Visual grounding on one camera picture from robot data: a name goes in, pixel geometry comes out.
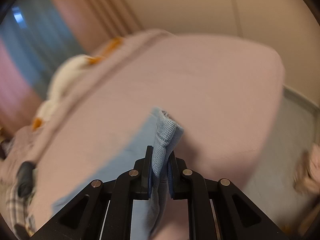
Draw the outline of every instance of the gray floor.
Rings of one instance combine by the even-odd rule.
[[[295,227],[314,200],[292,187],[294,168],[314,138],[313,114],[284,98],[257,170],[244,193],[278,226]]]

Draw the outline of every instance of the triangular cutout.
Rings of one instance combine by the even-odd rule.
[[[80,223],[80,219],[88,201],[89,196],[85,195],[75,206],[60,218],[60,223],[72,229],[76,229]]]
[[[236,205],[240,220],[245,228],[253,226],[261,222],[261,217],[257,215],[247,203],[239,197],[239,195],[234,194],[232,196],[233,202]]]

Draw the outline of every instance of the plush duck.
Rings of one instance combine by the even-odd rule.
[[[118,48],[123,42],[121,37],[112,39],[101,53],[101,56],[90,57],[88,55],[77,55],[67,59],[54,73],[47,91],[47,99],[39,106],[32,123],[32,130],[36,130],[43,123],[48,122],[67,91],[74,82],[91,66],[99,63]]]

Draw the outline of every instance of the silver rivet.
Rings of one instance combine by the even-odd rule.
[[[92,187],[100,187],[100,185],[101,185],[101,181],[98,180],[98,179],[96,179],[93,182],[91,182],[91,186]]]
[[[220,183],[221,183],[223,186],[229,186],[229,185],[230,185],[230,180],[228,180],[228,179],[222,179],[222,180],[220,180]]]
[[[137,170],[129,171],[129,175],[132,176],[132,177],[137,176],[138,174],[139,174],[139,171],[137,171]]]
[[[185,169],[185,170],[183,170],[182,173],[183,173],[184,175],[186,175],[186,176],[190,176],[190,175],[192,174],[192,170]]]

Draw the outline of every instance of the light blue denim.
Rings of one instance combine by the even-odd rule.
[[[76,187],[69,195],[52,205],[53,215],[74,198],[92,180],[103,182],[116,179],[133,168],[136,160],[145,156],[148,145],[154,147],[152,156],[152,193],[148,201],[133,202],[131,239],[147,240],[159,224],[167,201],[168,157],[179,142],[183,128],[165,111],[154,108],[139,132],[122,152],[95,174]]]

